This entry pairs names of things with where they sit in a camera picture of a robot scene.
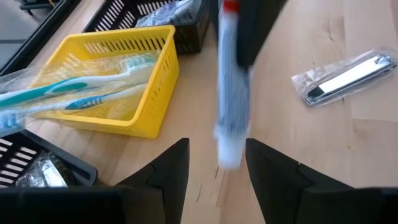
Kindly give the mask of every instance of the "plastic wrapping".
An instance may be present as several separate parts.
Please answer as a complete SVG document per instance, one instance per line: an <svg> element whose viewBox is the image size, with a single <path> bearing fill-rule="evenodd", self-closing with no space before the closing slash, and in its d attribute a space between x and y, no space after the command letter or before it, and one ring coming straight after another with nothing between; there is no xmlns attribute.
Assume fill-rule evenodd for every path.
<svg viewBox="0 0 398 224"><path fill-rule="evenodd" d="M46 113L84 116L95 109L91 116L108 119L134 114L156 60L157 52L118 55L0 77L0 137L26 128L34 120L28 117Z"/></svg>
<svg viewBox="0 0 398 224"><path fill-rule="evenodd" d="M29 170L16 181L16 187L68 187L72 173L52 153L41 154Z"/></svg>
<svg viewBox="0 0 398 224"><path fill-rule="evenodd" d="M160 26L191 22L196 18L202 0L172 1L137 21L136 27Z"/></svg>
<svg viewBox="0 0 398 224"><path fill-rule="evenodd" d="M358 57L313 68L292 77L298 95L309 106L321 106L387 78L397 66L393 49L382 47Z"/></svg>

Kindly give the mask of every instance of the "wooden surface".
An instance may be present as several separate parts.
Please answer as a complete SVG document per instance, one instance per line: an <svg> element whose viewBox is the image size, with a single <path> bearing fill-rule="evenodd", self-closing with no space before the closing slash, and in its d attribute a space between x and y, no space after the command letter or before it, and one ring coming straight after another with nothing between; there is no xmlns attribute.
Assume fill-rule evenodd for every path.
<svg viewBox="0 0 398 224"><path fill-rule="evenodd" d="M100 2L82 0L34 63L45 63L66 35L81 32ZM317 109L298 99L290 81L314 66L374 47L398 47L396 2L290 0L255 66L251 136L354 187L398 186L398 76ZM111 185L188 137L182 223L264 223L246 163L234 172L217 166L212 31L201 54L179 57L180 78L157 139L78 131L48 121L31 130L94 165Z"/></svg>

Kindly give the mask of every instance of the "red cap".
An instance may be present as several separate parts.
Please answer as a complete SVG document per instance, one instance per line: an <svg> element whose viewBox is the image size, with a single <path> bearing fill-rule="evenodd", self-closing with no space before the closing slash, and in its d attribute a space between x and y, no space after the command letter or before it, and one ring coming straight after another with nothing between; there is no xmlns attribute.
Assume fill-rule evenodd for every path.
<svg viewBox="0 0 398 224"><path fill-rule="evenodd" d="M224 0L224 11L239 12L238 0Z"/></svg>

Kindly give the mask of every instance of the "black basket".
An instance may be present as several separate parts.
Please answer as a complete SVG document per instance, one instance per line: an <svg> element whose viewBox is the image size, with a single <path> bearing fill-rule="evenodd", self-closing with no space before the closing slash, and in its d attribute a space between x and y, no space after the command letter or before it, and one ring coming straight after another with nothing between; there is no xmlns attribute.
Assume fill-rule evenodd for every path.
<svg viewBox="0 0 398 224"><path fill-rule="evenodd" d="M15 186L15 181L32 165L41 152L52 152L72 172L77 185L91 186L97 170L28 130L0 139L0 187Z"/></svg>
<svg viewBox="0 0 398 224"><path fill-rule="evenodd" d="M84 32L98 32L135 27L137 20L170 2L163 0L107 0ZM175 25L175 48L179 54L201 51L210 23L209 0L202 0L194 21Z"/></svg>
<svg viewBox="0 0 398 224"><path fill-rule="evenodd" d="M0 76L26 68L79 3L80 0L58 2L19 50L0 68Z"/></svg>

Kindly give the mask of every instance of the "yellow basket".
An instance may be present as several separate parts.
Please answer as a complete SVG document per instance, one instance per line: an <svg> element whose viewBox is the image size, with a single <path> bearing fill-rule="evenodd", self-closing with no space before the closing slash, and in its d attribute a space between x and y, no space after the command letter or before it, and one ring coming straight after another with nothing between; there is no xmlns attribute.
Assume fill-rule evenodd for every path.
<svg viewBox="0 0 398 224"><path fill-rule="evenodd" d="M178 78L179 67L173 40L174 32L174 26L157 26L68 36L51 56L47 65L156 50L161 52L132 119L105 119L86 114L77 116L56 112L46 113L44 118L59 119L66 126L78 129L156 138Z"/></svg>

